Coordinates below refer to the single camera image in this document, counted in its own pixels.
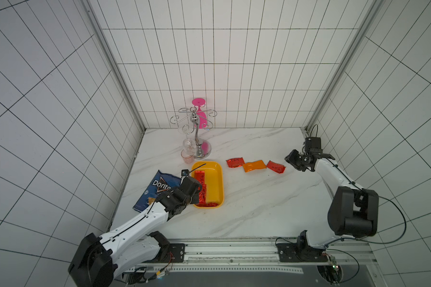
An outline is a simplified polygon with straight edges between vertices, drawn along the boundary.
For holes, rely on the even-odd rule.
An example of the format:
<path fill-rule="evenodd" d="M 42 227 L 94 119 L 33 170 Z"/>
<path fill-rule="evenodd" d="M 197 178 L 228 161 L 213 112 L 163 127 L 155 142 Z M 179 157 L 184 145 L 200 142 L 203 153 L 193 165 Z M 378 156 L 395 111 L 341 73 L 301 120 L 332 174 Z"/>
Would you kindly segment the yellow plastic storage box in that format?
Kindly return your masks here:
<path fill-rule="evenodd" d="M 201 161 L 192 166 L 190 175 L 194 177 L 194 171 L 205 171 L 205 184 L 207 185 L 207 203 L 218 203 L 220 207 L 225 199 L 223 185 L 223 170 L 219 163 L 215 161 Z"/>

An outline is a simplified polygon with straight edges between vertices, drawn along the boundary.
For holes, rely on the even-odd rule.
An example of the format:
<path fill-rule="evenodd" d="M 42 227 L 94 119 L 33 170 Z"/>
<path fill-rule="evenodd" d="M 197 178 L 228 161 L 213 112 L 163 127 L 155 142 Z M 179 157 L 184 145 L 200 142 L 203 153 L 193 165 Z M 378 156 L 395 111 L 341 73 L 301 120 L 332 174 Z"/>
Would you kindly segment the orange tea bag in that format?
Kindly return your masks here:
<path fill-rule="evenodd" d="M 251 171 L 256 171 L 256 170 L 262 170 L 266 168 L 267 166 L 266 164 L 264 164 L 263 160 L 258 160 L 258 161 L 253 161 L 253 162 L 248 162 L 243 164 L 243 169 L 246 173 Z"/>

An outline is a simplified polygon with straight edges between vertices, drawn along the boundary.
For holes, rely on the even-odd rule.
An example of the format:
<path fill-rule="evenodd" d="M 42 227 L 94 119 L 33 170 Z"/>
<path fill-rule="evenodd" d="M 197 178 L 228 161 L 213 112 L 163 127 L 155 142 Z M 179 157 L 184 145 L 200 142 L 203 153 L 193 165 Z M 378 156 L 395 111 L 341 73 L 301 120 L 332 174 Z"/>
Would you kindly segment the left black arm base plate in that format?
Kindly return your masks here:
<path fill-rule="evenodd" d="M 182 263 L 184 261 L 186 245 L 183 243 L 170 243 L 161 247 L 157 256 L 146 263 Z"/>

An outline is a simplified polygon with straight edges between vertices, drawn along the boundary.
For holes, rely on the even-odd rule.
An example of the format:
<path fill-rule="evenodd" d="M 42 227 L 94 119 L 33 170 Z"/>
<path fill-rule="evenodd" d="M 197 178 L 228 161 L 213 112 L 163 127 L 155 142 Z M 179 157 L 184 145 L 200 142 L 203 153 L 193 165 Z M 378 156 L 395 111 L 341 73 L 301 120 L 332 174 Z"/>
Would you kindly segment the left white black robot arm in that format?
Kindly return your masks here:
<path fill-rule="evenodd" d="M 127 270 L 143 262 L 170 262 L 170 243 L 158 228 L 195 203 L 202 184 L 184 177 L 178 187 L 161 192 L 142 213 L 110 232 L 88 234 L 68 267 L 78 287 L 108 287 Z"/>

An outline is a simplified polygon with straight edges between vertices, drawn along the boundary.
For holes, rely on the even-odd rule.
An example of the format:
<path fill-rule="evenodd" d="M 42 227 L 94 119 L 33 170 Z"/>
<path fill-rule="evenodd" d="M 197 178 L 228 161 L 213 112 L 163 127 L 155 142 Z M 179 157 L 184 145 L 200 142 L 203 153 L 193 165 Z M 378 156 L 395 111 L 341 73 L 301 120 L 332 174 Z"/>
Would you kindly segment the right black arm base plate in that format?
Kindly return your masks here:
<path fill-rule="evenodd" d="M 310 246 L 299 246 L 295 243 L 276 244 L 279 260 L 282 263 L 326 263 L 324 249 L 316 249 Z"/>

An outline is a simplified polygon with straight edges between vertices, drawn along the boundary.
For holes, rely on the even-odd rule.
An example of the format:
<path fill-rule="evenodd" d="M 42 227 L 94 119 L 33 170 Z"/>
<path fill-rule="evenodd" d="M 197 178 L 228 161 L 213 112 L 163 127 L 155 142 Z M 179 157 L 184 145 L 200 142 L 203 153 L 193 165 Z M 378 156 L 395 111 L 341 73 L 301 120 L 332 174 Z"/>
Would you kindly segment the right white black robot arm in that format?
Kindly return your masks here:
<path fill-rule="evenodd" d="M 328 189 L 332 202 L 327 222 L 304 230 L 296 242 L 284 239 L 276 243 L 282 263 L 324 263 L 327 248 L 345 240 L 365 241 L 377 233 L 380 196 L 353 181 L 335 158 L 323 152 L 321 139 L 308 137 L 302 151 L 294 149 L 285 161 L 297 171 L 318 173 Z"/>

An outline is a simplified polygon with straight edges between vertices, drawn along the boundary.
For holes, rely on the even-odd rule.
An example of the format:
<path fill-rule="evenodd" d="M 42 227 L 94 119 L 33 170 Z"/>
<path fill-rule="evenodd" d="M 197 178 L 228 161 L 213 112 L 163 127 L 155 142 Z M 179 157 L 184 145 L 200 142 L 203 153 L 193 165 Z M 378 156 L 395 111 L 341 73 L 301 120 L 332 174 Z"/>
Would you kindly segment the red tea bag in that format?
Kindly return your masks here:
<path fill-rule="evenodd" d="M 202 190 L 199 192 L 199 200 L 198 200 L 198 204 L 199 205 L 204 205 L 207 203 L 207 185 L 206 184 L 202 184 Z"/>
<path fill-rule="evenodd" d="M 205 185 L 205 171 L 194 171 L 194 178 Z"/>
<path fill-rule="evenodd" d="M 281 165 L 279 163 L 275 163 L 273 161 L 268 162 L 267 168 L 274 171 L 275 173 L 278 173 L 278 174 L 282 174 L 286 170 L 286 167 L 284 165 Z"/>
<path fill-rule="evenodd" d="M 228 159 L 226 160 L 226 163 L 229 168 L 237 168 L 237 167 L 242 167 L 245 164 L 245 161 L 242 157 L 238 157 L 238 158 Z"/>
<path fill-rule="evenodd" d="M 199 208 L 215 208 L 218 207 L 219 204 L 218 203 L 199 203 L 196 205 Z"/>

